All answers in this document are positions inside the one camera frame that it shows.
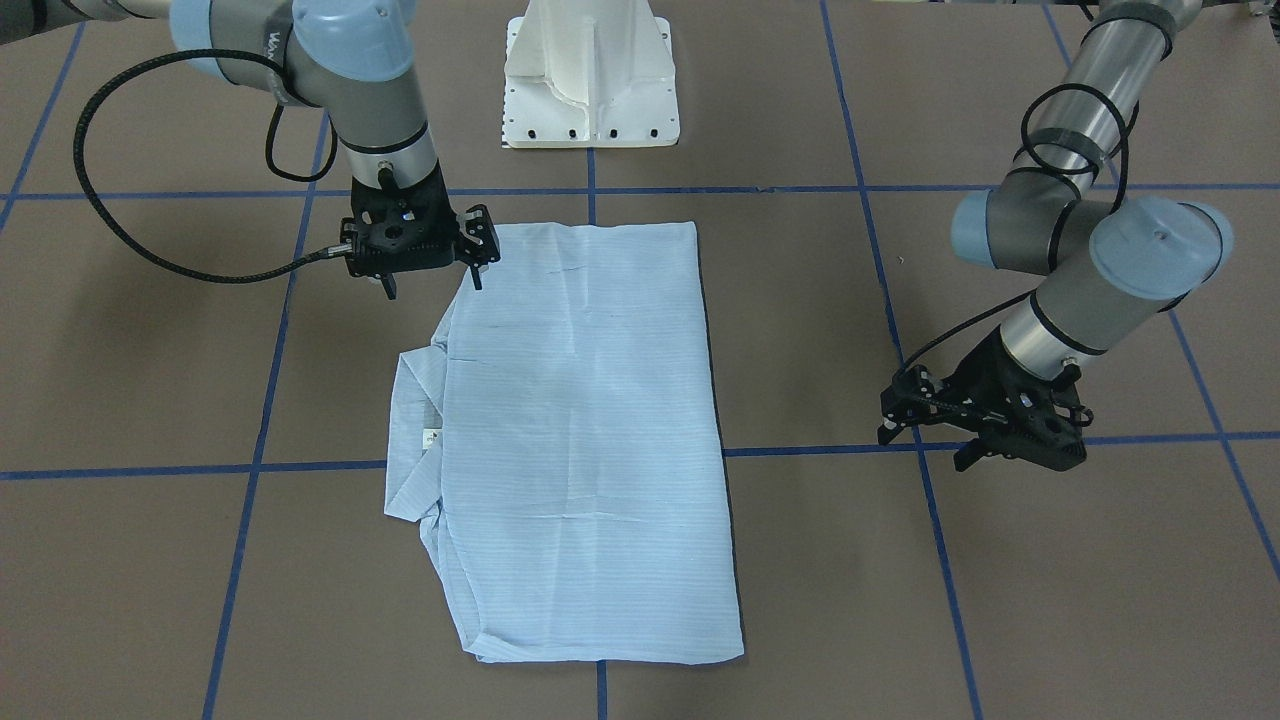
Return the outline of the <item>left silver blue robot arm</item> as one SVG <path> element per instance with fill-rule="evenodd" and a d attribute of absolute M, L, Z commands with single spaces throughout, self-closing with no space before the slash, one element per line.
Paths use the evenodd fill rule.
<path fill-rule="evenodd" d="M 960 259 L 1039 283 L 996 307 L 1001 323 L 948 375 L 920 354 L 902 363 L 879 397 L 879 445 L 947 425 L 970 434 L 957 471 L 986 457 L 1053 471 L 1085 461 L 1083 369 L 1213 279 L 1234 250 L 1216 208 L 1128 191 L 1140 95 L 1203 6 L 1100 4 L 1062 81 L 1025 110 L 1004 181 L 969 193 L 951 220 Z"/>

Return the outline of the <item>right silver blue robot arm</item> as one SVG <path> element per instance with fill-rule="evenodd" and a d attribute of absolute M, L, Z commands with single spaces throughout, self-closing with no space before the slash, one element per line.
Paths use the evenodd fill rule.
<path fill-rule="evenodd" d="M 3 42 L 14 44 L 92 20 L 168 23 L 174 51 L 108 81 L 86 102 L 72 141 L 84 197 L 143 260 L 195 281 L 252 284 L 340 259 L 352 277 L 378 282 L 394 299 L 399 273 L 460 263 L 480 288 L 484 270 L 500 260 L 488 209 L 451 205 L 415 70 L 415 12 L 412 1 L 5 1 L 1 27 Z M 344 155 L 352 176 L 351 214 L 337 243 L 266 272 L 220 275 L 160 258 L 111 215 L 86 165 L 90 124 L 125 83 L 179 63 L 270 94 L 276 115 L 291 106 L 328 114 L 329 154 Z"/>

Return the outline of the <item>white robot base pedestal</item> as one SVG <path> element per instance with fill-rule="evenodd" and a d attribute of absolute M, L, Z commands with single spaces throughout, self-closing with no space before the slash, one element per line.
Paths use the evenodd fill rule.
<path fill-rule="evenodd" d="M 506 149 L 649 149 L 681 136 L 672 28 L 648 1 L 531 1 L 506 27 Z"/>

